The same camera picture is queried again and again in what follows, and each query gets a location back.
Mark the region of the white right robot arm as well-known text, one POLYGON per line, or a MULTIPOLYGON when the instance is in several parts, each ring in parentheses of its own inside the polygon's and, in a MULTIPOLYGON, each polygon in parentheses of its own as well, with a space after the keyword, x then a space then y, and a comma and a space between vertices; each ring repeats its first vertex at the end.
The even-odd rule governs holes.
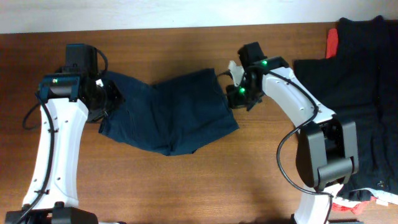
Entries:
POLYGON ((282 176, 302 193, 290 222, 328 223, 333 199, 359 170, 355 122, 339 119, 300 83, 282 57, 266 57, 259 43, 242 46, 238 55, 241 63, 228 65, 228 75, 234 81, 226 87, 229 107, 250 111, 267 96, 294 125, 276 152, 282 176), (284 143, 293 135, 298 137, 295 162, 303 187, 288 177, 280 159, 284 143))

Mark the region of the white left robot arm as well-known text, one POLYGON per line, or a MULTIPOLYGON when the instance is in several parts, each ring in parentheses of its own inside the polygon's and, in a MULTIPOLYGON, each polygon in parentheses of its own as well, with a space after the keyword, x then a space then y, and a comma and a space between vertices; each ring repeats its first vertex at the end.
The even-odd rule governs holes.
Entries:
POLYGON ((34 174, 22 208, 6 223, 91 223, 94 213, 79 209, 76 175, 83 128, 108 117, 124 102, 108 71, 98 68, 104 53, 87 44, 68 44, 65 64, 43 77, 35 92, 40 140, 34 174))

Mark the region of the dark blue shorts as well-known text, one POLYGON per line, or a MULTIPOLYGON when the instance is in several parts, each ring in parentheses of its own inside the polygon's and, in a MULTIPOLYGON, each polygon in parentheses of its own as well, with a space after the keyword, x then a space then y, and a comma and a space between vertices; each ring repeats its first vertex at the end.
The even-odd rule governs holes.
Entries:
POLYGON ((155 85, 116 72, 105 77, 124 97, 99 128, 116 142, 179 156, 193 154, 239 128, 212 68, 155 85))

